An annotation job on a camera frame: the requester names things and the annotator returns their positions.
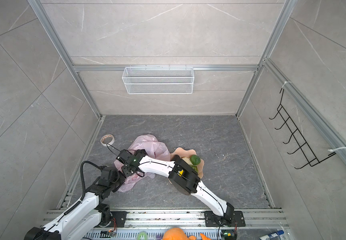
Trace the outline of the pink plastic bag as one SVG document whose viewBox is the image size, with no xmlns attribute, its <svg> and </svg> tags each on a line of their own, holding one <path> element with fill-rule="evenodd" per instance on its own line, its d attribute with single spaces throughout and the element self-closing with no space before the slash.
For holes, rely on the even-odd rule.
<svg viewBox="0 0 346 240">
<path fill-rule="evenodd" d="M 148 156 L 151 159 L 159 161 L 170 161 L 170 153 L 166 144 L 160 142 L 151 134 L 138 136 L 127 150 L 139 158 Z M 118 192 L 125 193 L 130 191 L 137 182 L 146 177 L 153 179 L 155 174 L 145 172 L 144 170 L 137 170 L 137 173 L 133 173 L 130 177 L 126 178 L 122 186 L 118 189 Z"/>
</svg>

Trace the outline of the pink scalloped bowl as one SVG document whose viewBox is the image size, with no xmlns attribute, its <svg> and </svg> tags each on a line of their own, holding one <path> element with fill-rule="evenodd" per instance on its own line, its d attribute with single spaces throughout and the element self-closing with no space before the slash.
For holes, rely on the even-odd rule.
<svg viewBox="0 0 346 240">
<path fill-rule="evenodd" d="M 195 150 L 184 150 L 183 148 L 177 148 L 173 153 L 170 153 L 170 160 L 174 161 L 174 156 L 178 155 L 181 159 L 185 160 L 189 165 L 192 164 L 190 161 L 191 157 L 194 155 L 197 155 Z M 196 167 L 198 168 L 198 176 L 201 179 L 203 177 L 203 167 L 204 167 L 204 160 L 200 159 L 200 162 Z"/>
</svg>

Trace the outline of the dark green fake avocado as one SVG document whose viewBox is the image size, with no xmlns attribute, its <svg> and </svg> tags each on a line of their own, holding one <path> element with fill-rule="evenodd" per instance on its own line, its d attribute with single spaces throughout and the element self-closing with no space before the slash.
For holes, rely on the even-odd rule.
<svg viewBox="0 0 346 240">
<path fill-rule="evenodd" d="M 201 163 L 201 159 L 197 155 L 190 156 L 190 160 L 192 162 L 192 165 L 195 165 L 195 166 L 197 166 L 197 165 L 199 165 Z"/>
</svg>

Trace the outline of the green fake fruit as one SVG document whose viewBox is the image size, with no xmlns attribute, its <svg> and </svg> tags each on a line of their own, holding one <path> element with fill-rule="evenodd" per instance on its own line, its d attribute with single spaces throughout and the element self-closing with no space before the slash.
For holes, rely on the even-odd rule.
<svg viewBox="0 0 346 240">
<path fill-rule="evenodd" d="M 198 167 L 195 166 L 195 165 L 191 165 L 191 168 L 198 174 L 199 173 L 199 170 L 198 170 Z"/>
</svg>

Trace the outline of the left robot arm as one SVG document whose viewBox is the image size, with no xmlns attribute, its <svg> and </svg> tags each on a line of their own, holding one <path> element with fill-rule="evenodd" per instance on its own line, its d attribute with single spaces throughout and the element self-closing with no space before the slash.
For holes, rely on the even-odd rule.
<svg viewBox="0 0 346 240">
<path fill-rule="evenodd" d="M 103 200 L 124 182 L 125 175 L 115 167 L 103 168 L 101 176 L 84 190 L 81 199 L 43 227 L 33 227 L 24 239 L 81 240 L 94 227 L 116 227 L 110 207 Z"/>
</svg>

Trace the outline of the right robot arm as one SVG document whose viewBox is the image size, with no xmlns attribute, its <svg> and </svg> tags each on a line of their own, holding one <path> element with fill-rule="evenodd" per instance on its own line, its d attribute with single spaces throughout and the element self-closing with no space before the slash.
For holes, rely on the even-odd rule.
<svg viewBox="0 0 346 240">
<path fill-rule="evenodd" d="M 123 164 L 121 169 L 126 177 L 136 173 L 153 173 L 164 176 L 179 192 L 194 196 L 203 202 L 214 215 L 228 221 L 234 215 L 233 205 L 209 190 L 198 173 L 178 155 L 175 155 L 172 161 L 167 162 L 149 157 L 145 150 L 137 150 L 133 154 L 128 150 L 122 150 L 116 159 Z"/>
</svg>

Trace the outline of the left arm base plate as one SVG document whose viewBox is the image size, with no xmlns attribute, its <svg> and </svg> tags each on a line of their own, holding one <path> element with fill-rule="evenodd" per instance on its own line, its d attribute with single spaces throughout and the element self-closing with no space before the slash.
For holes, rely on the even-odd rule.
<svg viewBox="0 0 346 240">
<path fill-rule="evenodd" d="M 106 212 L 101 214 L 101 228 L 123 228 L 127 217 L 126 211 Z"/>
</svg>

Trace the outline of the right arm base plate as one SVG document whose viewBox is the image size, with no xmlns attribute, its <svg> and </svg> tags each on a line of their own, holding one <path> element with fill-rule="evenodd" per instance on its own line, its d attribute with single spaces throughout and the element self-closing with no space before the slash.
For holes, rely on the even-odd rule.
<svg viewBox="0 0 346 240">
<path fill-rule="evenodd" d="M 220 217 L 215 215 L 212 211 L 205 211 L 205 225 L 206 227 L 245 227 L 245 217 L 243 212 L 234 211 L 229 217 Z"/>
</svg>

